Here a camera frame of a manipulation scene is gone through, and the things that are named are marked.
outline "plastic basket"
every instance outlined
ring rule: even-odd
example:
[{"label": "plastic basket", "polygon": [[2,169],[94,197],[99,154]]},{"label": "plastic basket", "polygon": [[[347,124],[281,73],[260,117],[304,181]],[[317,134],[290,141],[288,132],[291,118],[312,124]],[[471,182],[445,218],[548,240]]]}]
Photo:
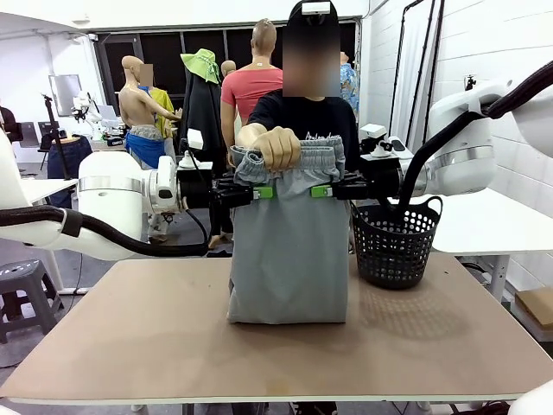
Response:
[{"label": "plastic basket", "polygon": [[[440,213],[429,206],[440,202]],[[380,205],[352,206],[355,252],[359,275],[388,290],[414,287],[423,278],[443,201],[430,197],[409,205],[403,215]]]}]

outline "blue patterned shirt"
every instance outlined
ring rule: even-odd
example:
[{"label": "blue patterned shirt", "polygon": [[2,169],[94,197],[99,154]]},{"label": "blue patterned shirt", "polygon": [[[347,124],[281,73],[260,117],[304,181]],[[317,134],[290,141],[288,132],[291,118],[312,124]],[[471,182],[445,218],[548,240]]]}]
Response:
[{"label": "blue patterned shirt", "polygon": [[352,106],[355,119],[359,119],[359,84],[349,63],[340,66],[340,90],[342,98]]}]

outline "red t-shirt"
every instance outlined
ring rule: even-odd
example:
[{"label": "red t-shirt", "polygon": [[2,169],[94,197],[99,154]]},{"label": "red t-shirt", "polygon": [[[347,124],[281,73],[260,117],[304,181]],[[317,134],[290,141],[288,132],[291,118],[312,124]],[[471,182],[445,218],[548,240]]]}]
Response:
[{"label": "red t-shirt", "polygon": [[283,71],[277,67],[238,70],[223,80],[221,100],[238,105],[240,117],[248,119],[261,97],[282,87]]}]

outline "white brick wall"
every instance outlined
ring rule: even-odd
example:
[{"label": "white brick wall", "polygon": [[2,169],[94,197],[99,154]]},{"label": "white brick wall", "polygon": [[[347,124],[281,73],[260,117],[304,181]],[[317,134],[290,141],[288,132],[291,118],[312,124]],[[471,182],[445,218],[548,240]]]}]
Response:
[{"label": "white brick wall", "polygon": [[[407,3],[389,0],[372,16],[368,115],[375,124],[390,121],[401,15]],[[551,60],[553,0],[446,0],[433,101],[462,91],[469,73],[478,81],[511,77]],[[553,218],[553,159],[524,141],[510,115],[493,122],[492,134],[499,166],[492,188]],[[518,290],[553,285],[553,257],[515,255],[508,279]]]}]

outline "basket handle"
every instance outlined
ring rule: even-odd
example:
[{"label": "basket handle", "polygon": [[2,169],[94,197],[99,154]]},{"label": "basket handle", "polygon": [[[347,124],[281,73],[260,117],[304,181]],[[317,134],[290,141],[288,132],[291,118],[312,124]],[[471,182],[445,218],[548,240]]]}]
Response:
[{"label": "basket handle", "polygon": [[439,201],[440,202],[440,213],[439,213],[439,215],[442,216],[442,212],[443,212],[443,200],[442,200],[442,198],[440,196],[432,196],[428,200],[426,200],[426,202],[424,202],[423,205],[426,206],[427,208],[430,208],[429,204],[432,201]]}]

